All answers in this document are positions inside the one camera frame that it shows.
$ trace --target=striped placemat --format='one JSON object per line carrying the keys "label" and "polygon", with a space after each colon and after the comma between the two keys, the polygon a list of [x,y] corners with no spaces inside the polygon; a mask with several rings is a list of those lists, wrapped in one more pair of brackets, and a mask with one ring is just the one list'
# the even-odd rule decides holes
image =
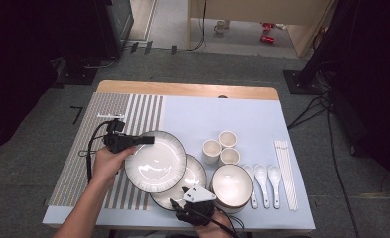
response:
{"label": "striped placemat", "polygon": [[[146,131],[158,130],[163,96],[99,93],[95,92],[89,102],[82,124],[74,139],[73,146],[68,154],[65,166],[50,198],[52,206],[75,206],[87,186],[85,157],[79,151],[87,150],[87,144],[95,128],[105,121],[98,118],[100,114],[125,115],[125,133],[140,135]],[[97,136],[104,135],[106,126],[103,126]],[[92,150],[103,147],[101,139],[95,140]],[[105,196],[104,208],[149,210],[149,193],[136,188],[121,170],[115,184]]]}

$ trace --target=white bowl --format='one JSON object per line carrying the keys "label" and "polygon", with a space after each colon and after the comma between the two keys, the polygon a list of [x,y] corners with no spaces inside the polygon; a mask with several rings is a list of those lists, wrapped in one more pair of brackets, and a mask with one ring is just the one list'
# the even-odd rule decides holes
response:
{"label": "white bowl", "polygon": [[213,174],[210,190],[217,202],[229,209],[239,209],[251,197],[253,182],[250,175],[239,166],[224,165]]}

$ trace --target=white plate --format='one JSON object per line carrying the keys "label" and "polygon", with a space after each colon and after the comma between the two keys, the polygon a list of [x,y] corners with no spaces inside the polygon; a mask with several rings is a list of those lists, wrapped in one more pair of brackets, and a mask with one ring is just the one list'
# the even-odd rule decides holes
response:
{"label": "white plate", "polygon": [[163,192],[179,182],[186,169],[186,152],[182,143],[164,131],[150,131],[154,144],[137,146],[134,155],[124,161],[127,177],[146,192]]}
{"label": "white plate", "polygon": [[179,206],[183,207],[186,202],[183,200],[182,187],[192,187],[195,184],[206,188],[207,175],[203,165],[193,156],[187,155],[186,171],[183,178],[170,190],[151,193],[152,199],[161,207],[167,210],[174,210],[170,204],[170,198],[176,201]]}

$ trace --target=human hand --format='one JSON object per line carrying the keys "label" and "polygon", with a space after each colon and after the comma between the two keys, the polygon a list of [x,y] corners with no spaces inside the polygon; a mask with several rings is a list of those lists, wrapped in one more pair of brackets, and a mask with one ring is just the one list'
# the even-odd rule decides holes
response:
{"label": "human hand", "polygon": [[99,149],[95,154],[92,179],[105,182],[108,187],[113,186],[115,175],[122,168],[123,161],[135,151],[135,147],[130,147],[113,154],[106,147]]}
{"label": "human hand", "polygon": [[[212,215],[212,219],[225,225],[228,229],[231,229],[231,221],[229,221],[228,217],[221,213],[219,210],[215,210]],[[218,225],[213,222],[209,222],[209,224],[205,226],[194,226],[195,232],[197,233],[199,238],[231,238],[231,235],[222,230]]]}

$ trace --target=ceramic spoon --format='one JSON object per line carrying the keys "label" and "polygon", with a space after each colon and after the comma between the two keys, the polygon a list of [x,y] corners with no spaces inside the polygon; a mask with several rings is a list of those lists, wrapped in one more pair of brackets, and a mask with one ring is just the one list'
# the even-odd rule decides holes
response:
{"label": "ceramic spoon", "polygon": [[262,165],[256,165],[254,167],[254,176],[256,177],[256,180],[259,182],[260,188],[262,189],[263,206],[265,206],[265,208],[269,208],[269,198],[268,198],[268,192],[266,190],[266,180],[268,178],[268,171],[266,170],[266,167]]}
{"label": "ceramic spoon", "polygon": [[[249,165],[243,166],[243,169],[248,172],[251,178],[251,182],[254,184],[254,171],[253,167]],[[254,185],[253,185],[253,192],[251,193],[251,206],[256,209],[257,208],[257,200],[256,200],[256,195],[254,194]]]}
{"label": "ceramic spoon", "polygon": [[281,180],[281,170],[276,166],[268,168],[268,177],[274,189],[274,207],[279,208],[279,181]]}

